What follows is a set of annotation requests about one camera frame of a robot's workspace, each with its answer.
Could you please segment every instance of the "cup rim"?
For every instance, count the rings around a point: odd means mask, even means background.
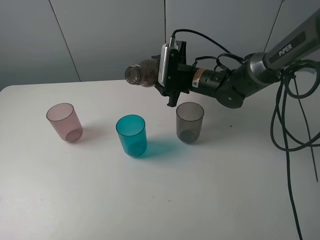
[[[62,105],[62,104],[68,104],[68,105],[70,105],[70,106],[72,107],[72,111],[71,111],[71,113],[70,113],[68,116],[66,116],[65,118],[60,119],[60,120],[51,120],[51,119],[49,119],[49,118],[48,118],[48,113],[49,113],[49,111],[50,111],[51,109],[53,109],[54,107],[56,107],[56,106],[58,106],[58,105]],[[71,103],[68,103],[68,102],[62,102],[62,103],[58,103],[58,104],[56,104],[56,105],[54,105],[54,106],[50,107],[50,108],[49,108],[49,110],[46,112],[45,117],[46,117],[46,119],[48,119],[50,122],[60,122],[60,121],[62,121],[62,120],[67,119],[68,117],[70,117],[70,116],[71,116],[71,114],[73,114],[73,113],[74,113],[74,111],[75,111],[75,108],[74,108],[74,106],[73,106]]]
[[[143,120],[143,128],[141,129],[141,131],[139,131],[139,132],[136,133],[136,134],[133,134],[133,135],[124,135],[124,134],[122,134],[122,133],[120,133],[120,132],[118,131],[117,126],[118,126],[118,123],[120,122],[121,119],[126,118],[126,117],[129,117],[129,116],[136,116],[136,117],[141,118],[141,119]],[[117,132],[119,135],[124,136],[124,137],[133,137],[133,136],[136,136],[136,135],[140,134],[145,128],[146,128],[146,121],[144,120],[143,117],[141,117],[141,116],[139,116],[139,115],[136,115],[136,114],[129,114],[129,115],[125,115],[125,116],[121,117],[121,118],[116,122],[116,125],[115,125],[115,130],[116,130],[116,132]]]
[[[183,105],[183,104],[196,104],[196,105],[198,105],[198,106],[202,109],[202,116],[199,117],[199,118],[196,119],[196,120],[186,120],[186,119],[183,119],[183,118],[180,117],[179,114],[178,114],[178,108],[179,108],[181,105]],[[181,103],[181,104],[176,108],[175,114],[176,114],[176,116],[177,116],[178,118],[180,118],[180,119],[183,120],[183,121],[186,121],[186,122],[196,122],[196,121],[199,121],[200,119],[202,119],[202,118],[204,117],[204,115],[205,115],[205,110],[204,110],[204,108],[203,108],[200,104],[198,104],[198,103],[196,103],[196,102],[186,101],[186,102],[184,102],[184,103]]]

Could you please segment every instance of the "cup base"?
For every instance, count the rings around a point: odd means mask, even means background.
[[[184,143],[191,144],[191,143],[194,143],[198,139],[198,136],[196,136],[192,131],[186,130],[186,131],[181,132],[178,135],[178,138]]]
[[[131,157],[139,157],[147,149],[147,144],[145,142],[135,142],[129,148],[126,154]]]
[[[82,133],[83,133],[83,129],[73,130],[66,135],[65,141],[68,143],[73,143],[73,142],[79,140],[79,138],[81,138]]]

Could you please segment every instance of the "warning label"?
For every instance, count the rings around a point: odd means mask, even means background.
[[[199,86],[199,80],[201,78],[201,75],[204,73],[206,69],[203,69],[203,68],[199,68],[195,75],[193,76],[193,80],[192,80],[192,87],[193,88],[198,88]]]

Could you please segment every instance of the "bottle neck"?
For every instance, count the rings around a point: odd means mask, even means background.
[[[143,83],[141,65],[135,64],[128,67],[125,71],[125,80],[132,85],[141,85]]]

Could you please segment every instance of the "pink cup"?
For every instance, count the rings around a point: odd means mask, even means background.
[[[74,106],[70,103],[54,105],[46,113],[46,118],[60,138],[68,143],[77,141],[84,131]]]

